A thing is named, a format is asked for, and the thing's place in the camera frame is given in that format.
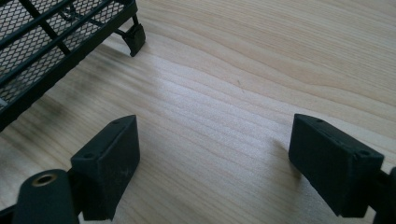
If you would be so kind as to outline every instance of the black metal basket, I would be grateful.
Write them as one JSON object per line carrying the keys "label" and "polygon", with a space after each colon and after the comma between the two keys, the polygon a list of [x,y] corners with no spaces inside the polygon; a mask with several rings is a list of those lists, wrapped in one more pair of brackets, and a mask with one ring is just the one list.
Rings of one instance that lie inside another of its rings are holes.
{"label": "black metal basket", "polygon": [[0,0],[0,132],[112,33],[134,56],[136,12],[135,0]]}

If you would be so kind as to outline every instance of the metal mesh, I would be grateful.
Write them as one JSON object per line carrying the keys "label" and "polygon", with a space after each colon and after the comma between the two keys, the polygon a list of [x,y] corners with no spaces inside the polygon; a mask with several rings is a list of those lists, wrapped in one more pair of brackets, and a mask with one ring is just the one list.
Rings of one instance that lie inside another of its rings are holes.
{"label": "metal mesh", "polygon": [[[32,0],[35,8],[43,13],[62,0]],[[49,26],[57,35],[61,35],[67,31],[69,27],[78,22],[82,17],[87,15],[93,8],[97,7],[102,0],[77,0],[59,13],[53,15],[47,20]],[[93,20],[106,23],[118,12],[124,8],[124,5],[117,2],[111,2],[107,7],[93,16]],[[17,29],[21,28],[25,23],[33,18],[22,7],[18,0],[12,0],[0,7],[0,40],[11,35]],[[100,27],[85,22],[74,33],[69,35],[65,40],[65,45],[73,50],[83,41],[88,39]],[[0,51],[0,78],[12,72],[21,63],[31,57],[35,57],[35,53],[46,47],[50,43],[51,38],[40,27],[17,39],[11,45]],[[7,105],[12,103],[21,93],[23,93],[30,85],[37,82],[43,77],[53,66],[64,57],[59,48],[54,48],[40,59],[36,60],[26,70],[17,75],[13,80],[0,89],[0,111]]]}

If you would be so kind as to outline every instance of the wooden surface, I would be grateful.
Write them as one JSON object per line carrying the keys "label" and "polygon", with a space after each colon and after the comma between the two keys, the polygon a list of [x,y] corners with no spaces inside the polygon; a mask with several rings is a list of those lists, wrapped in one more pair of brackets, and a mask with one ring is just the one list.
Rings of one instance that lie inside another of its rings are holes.
{"label": "wooden surface", "polygon": [[141,162],[114,223],[372,222],[372,210],[336,217],[288,148],[303,113],[383,153],[384,171],[396,165],[394,0],[137,4],[136,57],[111,36],[0,133],[0,208],[136,114]]}

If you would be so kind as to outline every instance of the mesh tray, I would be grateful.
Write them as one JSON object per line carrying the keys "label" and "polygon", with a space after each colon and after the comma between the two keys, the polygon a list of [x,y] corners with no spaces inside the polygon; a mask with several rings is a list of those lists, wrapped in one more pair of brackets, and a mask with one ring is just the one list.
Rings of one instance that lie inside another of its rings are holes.
{"label": "mesh tray", "polygon": [[135,55],[145,39],[136,11],[134,0],[0,0],[0,131],[111,33]]}

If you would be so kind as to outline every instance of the basket leg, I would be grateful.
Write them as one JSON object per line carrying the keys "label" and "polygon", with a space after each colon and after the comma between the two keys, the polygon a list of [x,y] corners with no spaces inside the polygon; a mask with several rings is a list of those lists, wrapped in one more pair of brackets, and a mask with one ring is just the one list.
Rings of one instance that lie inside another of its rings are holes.
{"label": "basket leg", "polygon": [[132,18],[134,20],[134,26],[132,26],[131,29],[122,34],[122,39],[131,50],[131,56],[134,57],[145,44],[146,35],[142,24],[140,24],[137,20],[137,16],[134,15],[132,16]]}

